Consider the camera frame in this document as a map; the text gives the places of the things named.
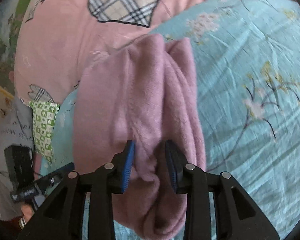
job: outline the gray fabric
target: gray fabric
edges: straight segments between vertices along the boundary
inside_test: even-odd
[[[32,110],[15,97],[12,110],[0,123],[0,219],[11,220],[21,215],[20,204],[10,198],[13,190],[9,179],[4,150],[11,145],[27,146],[34,151]]]

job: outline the plaid fabric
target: plaid fabric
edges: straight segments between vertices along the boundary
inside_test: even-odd
[[[31,92],[28,93],[28,96],[32,101],[54,102],[45,89],[37,85],[30,85],[30,89]]]
[[[19,97],[19,99],[20,99],[21,103],[23,103],[24,105],[26,104],[26,102],[21,97]]]
[[[120,22],[149,27],[158,1],[88,0],[88,9],[99,22]]]

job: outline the pink towel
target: pink towel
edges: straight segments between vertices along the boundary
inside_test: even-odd
[[[114,219],[144,239],[171,239],[185,222],[186,196],[172,191],[163,142],[173,139],[205,168],[189,39],[145,36],[83,71],[74,111],[74,162],[95,171],[136,142],[130,183],[113,196]]]

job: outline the silver bolt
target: silver bolt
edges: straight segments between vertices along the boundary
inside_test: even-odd
[[[231,178],[231,174],[229,172],[225,171],[222,173],[222,177],[224,177],[225,179],[229,179],[229,178]]]
[[[75,171],[71,171],[69,174],[68,174],[68,178],[70,179],[74,179],[78,176],[78,173],[76,173]]]
[[[113,163],[106,163],[104,167],[106,170],[112,170],[114,168],[114,165]]]
[[[192,163],[188,163],[188,164],[186,164],[186,169],[187,170],[194,170],[194,168],[195,168],[195,166],[192,164]]]

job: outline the wrinkled sheet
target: wrinkled sheet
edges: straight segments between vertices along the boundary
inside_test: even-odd
[[[192,40],[208,171],[231,172],[285,238],[300,219],[299,5],[289,0],[210,0],[153,32],[167,41]],[[277,87],[276,93],[266,81]],[[55,162],[53,167],[43,163],[43,173],[72,160],[76,94],[60,108],[52,141]],[[117,239],[140,239],[118,223],[115,233]],[[87,236],[86,223],[83,234]],[[182,238],[180,231],[175,239]]]

